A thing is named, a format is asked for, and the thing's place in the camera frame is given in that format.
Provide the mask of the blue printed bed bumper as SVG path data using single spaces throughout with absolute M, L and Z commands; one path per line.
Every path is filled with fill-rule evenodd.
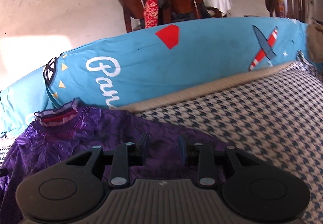
M 295 60 L 307 24 L 238 17 L 192 20 L 100 39 L 64 52 L 1 91 L 1 133 L 75 98 L 114 109 Z

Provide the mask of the houndstooth mattress cover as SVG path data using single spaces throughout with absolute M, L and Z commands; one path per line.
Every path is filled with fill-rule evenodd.
M 265 77 L 135 116 L 183 126 L 248 151 L 309 187 L 305 223 L 322 223 L 322 81 L 294 62 Z

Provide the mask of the purple floral jacket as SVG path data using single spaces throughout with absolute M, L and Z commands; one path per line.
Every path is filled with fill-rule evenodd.
M 126 142 L 137 142 L 143 134 L 149 135 L 148 158 L 142 167 L 130 168 L 131 180 L 195 180 L 197 170 L 180 161 L 178 137 L 210 144 L 217 151 L 226 147 L 218 138 L 201 131 L 72 101 L 61 109 L 41 112 L 10 147 L 1 150 L 1 167 L 8 171 L 1 177 L 1 223 L 22 220 L 15 192 L 25 178 L 95 145 L 108 151 Z

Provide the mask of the dark chair at far right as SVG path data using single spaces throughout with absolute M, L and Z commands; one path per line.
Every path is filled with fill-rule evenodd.
M 278 0 L 265 0 L 265 7 L 269 12 L 269 16 L 273 17 L 278 13 Z

